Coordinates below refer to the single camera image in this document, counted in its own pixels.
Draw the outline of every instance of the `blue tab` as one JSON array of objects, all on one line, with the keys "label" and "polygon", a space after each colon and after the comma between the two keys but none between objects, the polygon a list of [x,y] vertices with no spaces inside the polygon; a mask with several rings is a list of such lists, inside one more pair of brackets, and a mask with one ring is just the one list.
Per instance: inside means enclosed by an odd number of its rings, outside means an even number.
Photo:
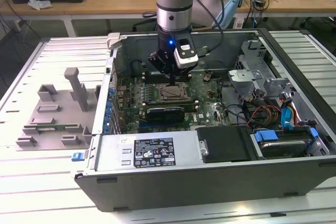
[{"label": "blue tab", "polygon": [[107,115],[111,115],[111,114],[112,114],[111,109],[106,109],[106,110],[105,110],[105,114],[107,114]]},{"label": "blue tab", "polygon": [[108,127],[107,125],[103,125],[103,130],[104,130],[104,131],[109,131],[109,130],[110,130],[110,127]]},{"label": "blue tab", "polygon": [[276,141],[278,140],[277,133],[273,130],[266,130],[266,131],[258,131],[254,134],[257,142],[261,141]]},{"label": "blue tab", "polygon": [[104,117],[104,123],[109,123],[110,122],[110,118],[108,116]]},{"label": "blue tab", "polygon": [[73,161],[73,162],[84,161],[84,160],[85,160],[85,158],[84,158],[84,153],[83,152],[75,152],[72,155],[72,158],[71,158],[71,161]]},{"label": "blue tab", "polygon": [[293,126],[290,125],[290,119],[292,117],[292,111],[290,108],[283,108],[281,112],[281,125],[282,127],[288,127],[290,130],[293,129]]},{"label": "blue tab", "polygon": [[107,103],[106,103],[106,107],[107,107],[107,108],[112,108],[112,106],[113,106],[113,103],[112,103],[112,102],[107,102]]},{"label": "blue tab", "polygon": [[314,139],[317,139],[319,136],[319,133],[317,132],[317,130],[315,128],[310,128],[310,133],[313,136]]}]

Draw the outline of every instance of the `power supply label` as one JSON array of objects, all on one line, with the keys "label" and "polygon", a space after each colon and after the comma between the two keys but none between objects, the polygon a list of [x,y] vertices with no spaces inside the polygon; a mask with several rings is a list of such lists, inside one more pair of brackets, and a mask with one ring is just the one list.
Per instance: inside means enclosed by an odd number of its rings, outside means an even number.
[{"label": "power supply label", "polygon": [[176,165],[172,138],[134,141],[134,167],[147,168]]}]

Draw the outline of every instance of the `metal table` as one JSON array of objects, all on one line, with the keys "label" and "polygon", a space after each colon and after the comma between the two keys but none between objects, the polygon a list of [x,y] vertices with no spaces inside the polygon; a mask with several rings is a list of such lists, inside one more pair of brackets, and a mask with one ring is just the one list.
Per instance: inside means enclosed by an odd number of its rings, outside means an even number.
[{"label": "metal table", "polygon": [[[312,36],[298,31],[271,33],[301,71],[336,109],[336,63]],[[69,89],[66,67],[78,67],[90,89],[101,82],[109,55],[107,37],[57,38],[41,42],[0,102],[0,222],[80,221],[93,223],[322,223],[336,221],[336,177],[303,197],[262,199],[205,206],[103,213],[72,178],[83,164],[72,151],[17,152],[15,140],[38,102],[37,90],[50,82]]]}]

